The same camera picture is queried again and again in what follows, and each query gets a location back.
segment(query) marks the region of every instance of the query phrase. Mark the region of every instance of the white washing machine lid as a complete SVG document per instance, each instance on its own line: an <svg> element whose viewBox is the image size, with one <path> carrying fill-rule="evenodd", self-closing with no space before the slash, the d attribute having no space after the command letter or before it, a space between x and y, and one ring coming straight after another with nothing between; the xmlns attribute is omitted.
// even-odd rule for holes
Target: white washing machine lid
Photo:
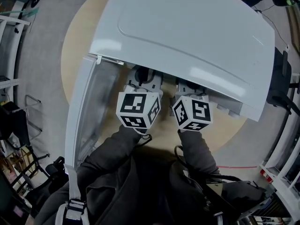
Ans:
<svg viewBox="0 0 300 225"><path fill-rule="evenodd" d="M90 53L203 85L260 116L274 47L273 28L241 0L109 0Z"/></svg>

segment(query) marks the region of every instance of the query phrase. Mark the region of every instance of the white shelving rack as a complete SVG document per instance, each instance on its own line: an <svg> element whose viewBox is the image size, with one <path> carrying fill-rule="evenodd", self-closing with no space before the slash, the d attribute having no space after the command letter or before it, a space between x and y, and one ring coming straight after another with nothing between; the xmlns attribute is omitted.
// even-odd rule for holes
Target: white shelving rack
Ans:
<svg viewBox="0 0 300 225"><path fill-rule="evenodd" d="M14 79L17 50L22 31L29 25L30 22L0 15L0 75L9 79L0 82L0 89L7 88L11 101L14 99L12 87L19 84L19 79Z"/></svg>
<svg viewBox="0 0 300 225"><path fill-rule="evenodd" d="M293 75L292 80L294 83L298 82L299 75ZM293 102L299 107L300 106L300 95L294 93ZM293 181L288 181L286 175L290 171L297 156L300 153L300 139L297 141L296 146L293 148L287 162L280 171L277 170L276 165L280 159L284 156L286 148L294 142L295 134L298 130L299 116L291 110L292 114L289 115L285 128L281 134L281 137L271 154L270 158L264 161L260 167L272 178L272 185L276 189L276 194L290 213L292 217L289 225L295 224L296 221L300 220L300 194L295 189L295 184L300 178L300 172Z"/></svg>

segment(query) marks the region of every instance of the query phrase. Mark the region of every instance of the concrete floor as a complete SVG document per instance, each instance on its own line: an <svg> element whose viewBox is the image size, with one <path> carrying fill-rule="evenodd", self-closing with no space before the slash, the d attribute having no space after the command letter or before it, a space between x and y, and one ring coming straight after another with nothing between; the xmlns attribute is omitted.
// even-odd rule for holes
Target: concrete floor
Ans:
<svg viewBox="0 0 300 225"><path fill-rule="evenodd" d="M17 76L23 85L17 89L17 102L23 104L25 94L40 99L43 105L31 110L31 119L43 128L42 135L32 142L38 155L49 152L42 165L64 156L68 103L60 75L60 56L64 36L72 18L86 0L41 0L39 12L24 36ZM264 0L256 7L264 10L272 6ZM277 26L281 37L291 45L286 10L272 7L264 12ZM276 34L276 47L283 51L284 42ZM300 72L300 58L291 47L288 60L293 72ZM247 120L241 130L213 155L220 166L257 166L270 150L281 126L285 111L266 104L259 122ZM246 180L256 180L258 169L221 169Z"/></svg>

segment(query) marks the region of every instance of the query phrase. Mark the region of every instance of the washing machine door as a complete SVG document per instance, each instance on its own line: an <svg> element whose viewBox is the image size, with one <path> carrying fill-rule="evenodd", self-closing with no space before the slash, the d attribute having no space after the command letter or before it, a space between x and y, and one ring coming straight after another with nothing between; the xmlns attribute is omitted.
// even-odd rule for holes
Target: washing machine door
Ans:
<svg viewBox="0 0 300 225"><path fill-rule="evenodd" d="M75 169L93 151L121 66L93 55L83 58L67 118L65 163Z"/></svg>

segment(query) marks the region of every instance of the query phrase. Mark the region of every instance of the gray jacket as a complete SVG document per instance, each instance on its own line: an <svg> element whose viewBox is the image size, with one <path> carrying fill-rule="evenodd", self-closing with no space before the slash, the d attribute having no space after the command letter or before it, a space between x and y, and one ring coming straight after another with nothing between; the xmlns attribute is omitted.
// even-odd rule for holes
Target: gray jacket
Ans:
<svg viewBox="0 0 300 225"><path fill-rule="evenodd" d="M179 137L187 163L201 172L219 174L216 162L201 133L179 132ZM147 204L147 197L151 199L154 190L156 193L161 189L154 189L156 185L147 187L158 178L156 175L152 177L153 169L145 168L139 172L153 151L147 148L135 149L140 138L133 129L121 126L117 133L107 138L78 168L78 187L82 200L87 202L91 225L153 223L147 211L154 206L148 204L148 207L142 208ZM164 207L167 207L166 210L170 211L174 224L199 224L199 221L203 221L205 213L203 195L184 178L183 168L173 155L158 155L156 151L154 153L152 157L155 157L156 164L159 164L155 167L160 173L160 180L164 181L163 190L166 197L166 202L160 204L163 203ZM59 206L68 201L68 186L67 183L49 197L36 216L35 225L55 224Z"/></svg>

